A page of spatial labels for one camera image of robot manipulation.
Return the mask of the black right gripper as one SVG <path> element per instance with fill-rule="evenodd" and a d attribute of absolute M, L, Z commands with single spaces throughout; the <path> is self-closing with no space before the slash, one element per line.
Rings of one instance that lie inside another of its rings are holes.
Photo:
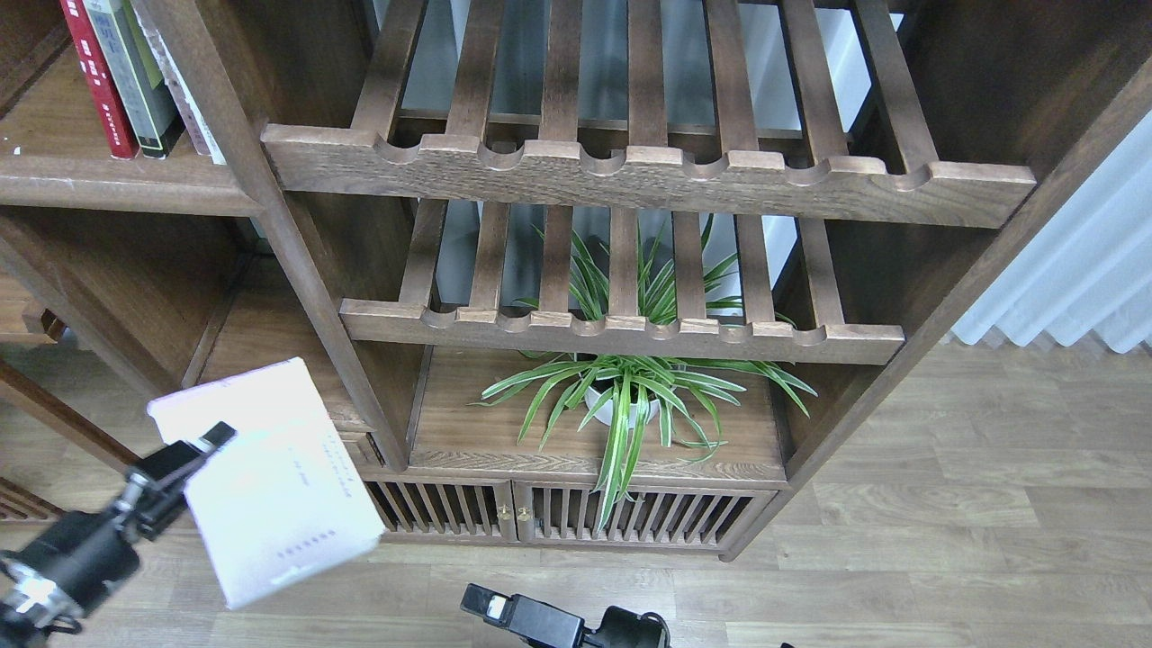
<path fill-rule="evenodd" d="M 660 615 L 635 615 L 621 606 L 606 608 L 598 627 L 541 600 L 508 596 L 469 583 L 461 610 L 506 630 L 531 647 L 670 647 L 670 630 Z"/>

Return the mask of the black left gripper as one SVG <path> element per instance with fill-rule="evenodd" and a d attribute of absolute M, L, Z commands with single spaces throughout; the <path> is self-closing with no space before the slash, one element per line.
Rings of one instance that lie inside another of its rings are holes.
<path fill-rule="evenodd" d="M 18 551 L 3 550 L 5 631 L 79 631 L 141 568 L 132 545 L 157 540 L 185 511 L 188 479 L 204 452 L 223 449 L 236 435 L 219 421 L 197 442 L 179 440 L 126 472 L 126 488 L 99 513 L 69 511 Z"/>

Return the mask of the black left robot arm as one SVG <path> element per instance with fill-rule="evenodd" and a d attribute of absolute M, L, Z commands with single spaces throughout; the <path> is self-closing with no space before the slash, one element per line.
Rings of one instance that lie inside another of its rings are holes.
<path fill-rule="evenodd" d="M 97 513 L 69 511 L 20 551 L 3 550 L 3 647 L 44 647 L 53 633 L 77 635 L 141 568 L 132 545 L 156 541 L 185 512 L 188 480 L 236 435 L 219 422 L 126 469 L 126 487 Z"/>

